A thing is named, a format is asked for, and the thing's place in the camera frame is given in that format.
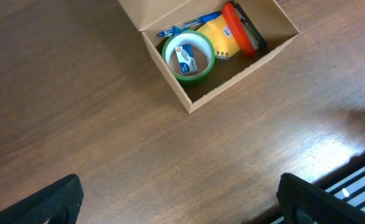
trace green tape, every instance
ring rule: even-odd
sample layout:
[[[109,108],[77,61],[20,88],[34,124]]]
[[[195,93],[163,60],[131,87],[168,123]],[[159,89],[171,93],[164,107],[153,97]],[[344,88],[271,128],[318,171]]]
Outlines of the green tape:
[[[214,47],[211,41],[205,35],[194,30],[186,30],[176,37],[170,37],[166,41],[163,47],[162,57],[167,65],[170,62],[170,57],[174,49],[184,44],[190,44],[191,46],[194,46],[202,51],[204,55],[206,55],[208,65],[206,69],[204,69],[204,71],[197,75],[185,76],[175,73],[174,71],[172,71],[172,73],[181,84],[181,86],[196,86],[206,80],[206,78],[208,77],[208,72],[213,68],[215,61]]]

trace yellow object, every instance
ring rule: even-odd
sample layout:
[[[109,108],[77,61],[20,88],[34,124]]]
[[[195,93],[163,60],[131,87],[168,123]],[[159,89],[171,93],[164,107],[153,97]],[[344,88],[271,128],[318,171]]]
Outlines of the yellow object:
[[[238,43],[233,38],[229,27],[226,25],[223,15],[208,21],[197,31],[209,38],[214,46],[216,58],[229,59],[240,50]]]

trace wooden table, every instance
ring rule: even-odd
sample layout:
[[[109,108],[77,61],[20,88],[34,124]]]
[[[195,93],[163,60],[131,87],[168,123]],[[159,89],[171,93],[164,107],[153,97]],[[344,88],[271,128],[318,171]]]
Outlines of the wooden table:
[[[240,223],[364,152],[365,0],[279,4],[300,36],[189,115],[116,1],[0,0],[0,210],[76,173],[79,223]]]

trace red object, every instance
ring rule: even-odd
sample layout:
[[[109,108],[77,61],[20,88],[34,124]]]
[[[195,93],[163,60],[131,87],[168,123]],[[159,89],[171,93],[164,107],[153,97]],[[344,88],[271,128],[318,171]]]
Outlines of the red object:
[[[243,24],[240,22],[240,18],[231,3],[226,3],[222,9],[222,15],[228,25],[231,33],[238,43],[240,49],[245,56],[252,57],[256,53],[256,50],[252,47],[249,37],[244,30]]]

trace box lid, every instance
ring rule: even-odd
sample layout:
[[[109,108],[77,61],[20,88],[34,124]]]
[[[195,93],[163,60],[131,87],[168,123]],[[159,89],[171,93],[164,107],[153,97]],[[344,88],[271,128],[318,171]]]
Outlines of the box lid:
[[[139,31],[189,0],[119,0]]]

